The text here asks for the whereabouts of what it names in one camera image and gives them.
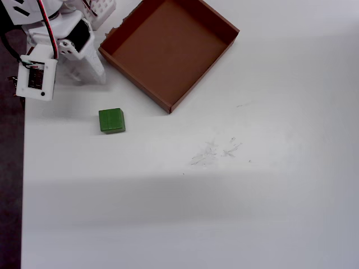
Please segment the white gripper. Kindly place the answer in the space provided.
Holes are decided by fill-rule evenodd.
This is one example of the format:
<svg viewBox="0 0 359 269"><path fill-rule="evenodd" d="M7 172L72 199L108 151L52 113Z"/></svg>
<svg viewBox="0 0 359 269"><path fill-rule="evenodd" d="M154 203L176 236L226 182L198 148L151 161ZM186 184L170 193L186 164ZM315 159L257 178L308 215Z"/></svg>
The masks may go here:
<svg viewBox="0 0 359 269"><path fill-rule="evenodd" d="M105 84L105 70L94 48L94 34L82 12L60 13L50 20L65 74L77 84ZM51 45L42 22L27 25L32 44Z"/></svg>

